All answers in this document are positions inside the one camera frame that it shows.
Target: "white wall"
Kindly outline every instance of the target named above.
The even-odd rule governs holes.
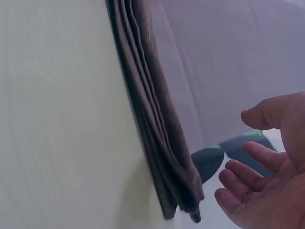
[[[0,227],[162,229],[104,0],[0,0]]]

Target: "palm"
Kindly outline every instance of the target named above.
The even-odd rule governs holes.
[[[225,188],[215,197],[226,215],[243,229],[305,228],[305,93],[262,101],[242,113],[254,129],[281,130],[287,153],[248,142],[244,150],[275,177],[229,161],[219,179]]]
[[[305,179],[305,176],[297,174],[286,153],[278,154],[254,142],[246,143],[244,149],[250,156],[276,173],[277,176],[262,177],[238,161],[229,161],[225,166],[226,169],[219,175],[219,179],[226,189],[218,191],[220,192],[219,195],[222,196],[218,198],[232,201],[230,195],[233,194],[234,198],[241,203],[239,207],[233,204],[234,207],[226,212],[228,215],[234,215],[235,219],[233,221],[240,227],[263,229],[261,224],[264,222],[263,225],[268,225],[266,228],[279,228],[276,225],[278,215],[288,216],[290,214],[288,209],[291,207],[291,196],[285,196],[284,193],[291,195],[299,193],[300,188],[296,189],[296,184],[302,183],[299,182],[299,179]],[[284,206],[278,214],[275,214],[278,211],[279,201]]]

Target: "fabric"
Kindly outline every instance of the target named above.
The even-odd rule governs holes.
[[[109,0],[126,83],[164,217],[177,206],[200,221],[201,179],[188,151],[159,63],[146,0]]]
[[[242,135],[240,112],[304,91],[304,0],[150,0],[159,59],[191,153]]]

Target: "curtain fold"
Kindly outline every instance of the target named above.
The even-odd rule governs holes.
[[[146,158],[165,219],[177,206],[200,221],[199,173],[159,63],[147,0],[109,0],[108,9]]]

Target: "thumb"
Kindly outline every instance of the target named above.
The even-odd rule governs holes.
[[[241,117],[254,129],[280,129],[291,162],[299,173],[305,172],[305,93],[265,99]]]

